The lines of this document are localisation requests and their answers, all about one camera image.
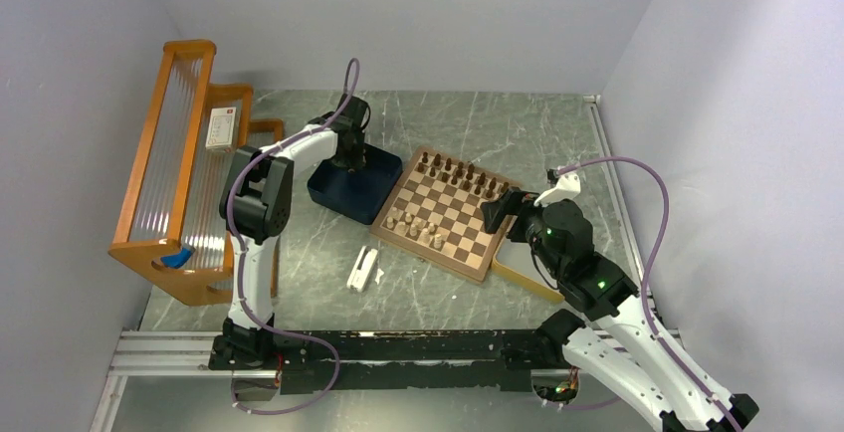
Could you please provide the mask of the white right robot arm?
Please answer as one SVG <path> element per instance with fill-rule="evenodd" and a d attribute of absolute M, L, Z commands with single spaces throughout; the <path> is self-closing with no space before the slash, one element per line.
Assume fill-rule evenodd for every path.
<path fill-rule="evenodd" d="M 758 414 L 745 393 L 707 375 L 650 314 L 644 294 L 596 252 L 592 224 L 569 198 L 509 188 L 481 205 L 484 229 L 528 245 L 569 303 L 534 332 L 539 358 L 565 362 L 599 380 L 657 431 L 741 431 Z"/>

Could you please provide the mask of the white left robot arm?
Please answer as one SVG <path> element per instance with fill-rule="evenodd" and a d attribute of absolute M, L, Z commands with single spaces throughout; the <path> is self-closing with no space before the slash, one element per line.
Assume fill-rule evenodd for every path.
<path fill-rule="evenodd" d="M 312 119 L 291 137 L 235 151 L 219 204 L 234 259 L 234 289 L 222 337 L 250 367 L 267 365 L 276 352 L 274 312 L 265 286 L 273 249 L 291 216 L 294 180 L 325 160 L 361 169 L 370 116 L 366 101 L 344 94 L 335 111 Z"/>

